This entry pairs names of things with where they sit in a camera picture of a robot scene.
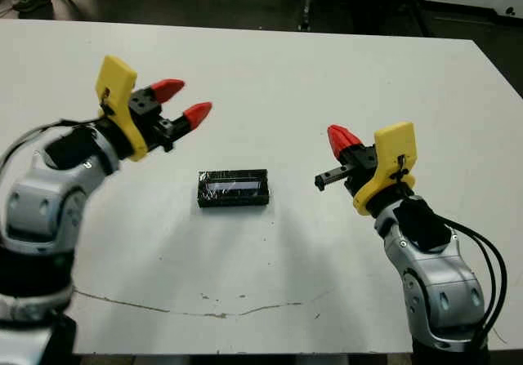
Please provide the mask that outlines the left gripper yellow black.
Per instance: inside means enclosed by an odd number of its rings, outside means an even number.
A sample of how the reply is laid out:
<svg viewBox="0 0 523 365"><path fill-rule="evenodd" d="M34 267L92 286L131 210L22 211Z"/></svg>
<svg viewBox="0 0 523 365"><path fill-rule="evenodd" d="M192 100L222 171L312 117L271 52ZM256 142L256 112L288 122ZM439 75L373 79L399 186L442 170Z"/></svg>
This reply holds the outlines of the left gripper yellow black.
<svg viewBox="0 0 523 365"><path fill-rule="evenodd" d="M106 56L96 81L101 118L95 128L109 141L118 158L143 159L158 147L173 149L174 141L196 129L212 109L211 102L192 105L174 121L163 118L162 104L184 86L166 78L136 89L137 72L116 56Z"/></svg>

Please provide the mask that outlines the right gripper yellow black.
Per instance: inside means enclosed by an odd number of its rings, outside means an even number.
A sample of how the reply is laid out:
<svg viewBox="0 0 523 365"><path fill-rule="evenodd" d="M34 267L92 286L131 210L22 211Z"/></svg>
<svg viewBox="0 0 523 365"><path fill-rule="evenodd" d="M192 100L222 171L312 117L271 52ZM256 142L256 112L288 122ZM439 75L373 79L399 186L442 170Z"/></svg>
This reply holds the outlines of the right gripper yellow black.
<svg viewBox="0 0 523 365"><path fill-rule="evenodd" d="M411 171L417 162L417 147L411 122L374 132L374 143L368 146L339 125L330 125L327 133L339 167L315 177L320 191L342 180L362 216L378 216L392 203L413 195Z"/></svg>

